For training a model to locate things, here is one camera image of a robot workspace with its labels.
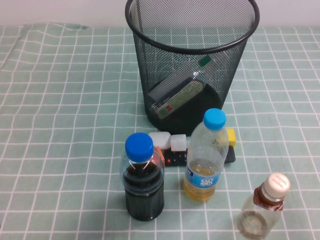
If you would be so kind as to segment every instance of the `transparent plastic bottle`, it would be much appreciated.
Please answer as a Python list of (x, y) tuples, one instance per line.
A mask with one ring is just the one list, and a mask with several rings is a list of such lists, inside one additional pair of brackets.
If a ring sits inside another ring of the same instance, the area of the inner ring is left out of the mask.
[(183, 186), (193, 200), (207, 201), (216, 190), (229, 148), (226, 119), (223, 111), (211, 108), (191, 135)]
[(271, 174), (244, 202), (237, 220), (239, 231), (249, 239), (264, 239), (278, 222), (289, 189), (285, 175)]
[(137, 132), (125, 141), (120, 178), (132, 217), (150, 221), (160, 215), (165, 205), (164, 165), (148, 134)]

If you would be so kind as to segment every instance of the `blue bottle cap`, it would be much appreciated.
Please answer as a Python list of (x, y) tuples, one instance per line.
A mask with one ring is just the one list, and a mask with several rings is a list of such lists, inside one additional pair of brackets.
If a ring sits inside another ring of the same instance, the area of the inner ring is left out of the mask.
[(210, 130), (220, 130), (224, 127), (227, 117), (226, 114), (218, 109), (211, 108), (207, 110), (203, 117), (204, 125)]
[(154, 154), (154, 142), (148, 134), (136, 132), (126, 139), (125, 153), (131, 161), (143, 163)]

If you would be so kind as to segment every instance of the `brown bottle label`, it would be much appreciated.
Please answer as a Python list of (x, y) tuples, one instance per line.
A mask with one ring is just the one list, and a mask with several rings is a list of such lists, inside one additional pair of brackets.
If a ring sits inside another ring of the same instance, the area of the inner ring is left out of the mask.
[(254, 190), (253, 194), (253, 203), (263, 209), (269, 210), (269, 211), (282, 211), (284, 208), (284, 201), (271, 201), (267, 199), (262, 191), (261, 186), (257, 187)]

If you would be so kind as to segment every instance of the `orange object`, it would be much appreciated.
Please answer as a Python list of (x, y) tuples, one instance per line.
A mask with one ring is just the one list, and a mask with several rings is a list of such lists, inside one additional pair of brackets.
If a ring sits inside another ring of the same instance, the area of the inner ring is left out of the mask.
[(155, 148), (158, 150), (158, 152), (160, 154), (160, 157), (161, 157), (161, 160), (162, 160), (162, 163), (163, 163), (163, 166), (164, 166), (165, 165), (165, 157), (162, 154), (162, 151), (161, 151), (160, 147), (156, 146)]

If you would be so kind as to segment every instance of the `red label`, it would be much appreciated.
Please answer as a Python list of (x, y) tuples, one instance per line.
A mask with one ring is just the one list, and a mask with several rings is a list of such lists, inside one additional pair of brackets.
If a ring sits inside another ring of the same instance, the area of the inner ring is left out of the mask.
[(170, 105), (166, 106), (165, 108), (166, 108), (168, 111), (171, 111), (171, 110), (173, 109)]

